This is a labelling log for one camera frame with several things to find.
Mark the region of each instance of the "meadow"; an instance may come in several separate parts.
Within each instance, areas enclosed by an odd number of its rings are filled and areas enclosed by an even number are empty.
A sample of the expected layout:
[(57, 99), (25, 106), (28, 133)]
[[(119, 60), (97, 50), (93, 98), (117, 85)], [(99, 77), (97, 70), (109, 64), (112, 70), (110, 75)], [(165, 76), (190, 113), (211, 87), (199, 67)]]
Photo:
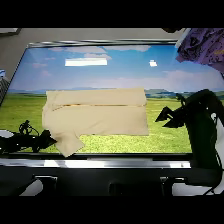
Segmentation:
[[(39, 133), (42, 128), (42, 108), (46, 96), (41, 94), (8, 93), (0, 107), (0, 129), (18, 132), (19, 125), (26, 120)], [(186, 127), (170, 129), (162, 127), (164, 122), (155, 122), (163, 107), (180, 107), (176, 99), (147, 99), (146, 113), (149, 136), (81, 136), (85, 147), (77, 153), (189, 153), (190, 142)], [(53, 145), (41, 152), (58, 153)]]

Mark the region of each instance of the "beige cloth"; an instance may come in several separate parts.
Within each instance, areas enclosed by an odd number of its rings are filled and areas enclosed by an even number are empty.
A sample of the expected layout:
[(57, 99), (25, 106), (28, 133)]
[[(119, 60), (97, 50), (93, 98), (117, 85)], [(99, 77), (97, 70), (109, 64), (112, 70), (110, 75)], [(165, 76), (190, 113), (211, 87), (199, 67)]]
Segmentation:
[(64, 156), (84, 144), (80, 135), (148, 135), (143, 88), (47, 91), (42, 125)]

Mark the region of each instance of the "white floor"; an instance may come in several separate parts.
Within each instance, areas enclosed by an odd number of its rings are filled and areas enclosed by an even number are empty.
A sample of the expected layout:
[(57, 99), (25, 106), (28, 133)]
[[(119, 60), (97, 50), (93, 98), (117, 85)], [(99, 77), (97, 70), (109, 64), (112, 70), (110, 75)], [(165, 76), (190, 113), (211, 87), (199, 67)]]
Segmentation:
[(178, 39), (182, 31), (161, 28), (22, 28), (15, 36), (0, 37), (0, 69), (11, 78), (28, 43), (68, 40)]

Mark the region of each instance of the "blue sky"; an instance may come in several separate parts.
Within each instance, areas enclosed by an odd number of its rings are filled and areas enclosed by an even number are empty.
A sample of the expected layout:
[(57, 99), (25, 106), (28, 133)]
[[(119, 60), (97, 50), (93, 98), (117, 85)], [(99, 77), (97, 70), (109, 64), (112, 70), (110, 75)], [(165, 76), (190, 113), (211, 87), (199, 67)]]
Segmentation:
[[(220, 73), (207, 65), (179, 63), (173, 45), (88, 46), (27, 49), (10, 89), (132, 88), (184, 92), (224, 90)], [(69, 58), (107, 58), (106, 66), (67, 67)], [(157, 62), (156, 67), (149, 65)]]

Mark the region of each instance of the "purple cloth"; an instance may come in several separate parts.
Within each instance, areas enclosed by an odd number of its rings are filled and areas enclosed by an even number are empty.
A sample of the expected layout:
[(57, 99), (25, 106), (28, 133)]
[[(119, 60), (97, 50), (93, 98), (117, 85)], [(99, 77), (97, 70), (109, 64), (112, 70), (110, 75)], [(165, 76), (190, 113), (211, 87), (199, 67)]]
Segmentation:
[(224, 28), (192, 28), (178, 53), (179, 62), (192, 61), (224, 72)]

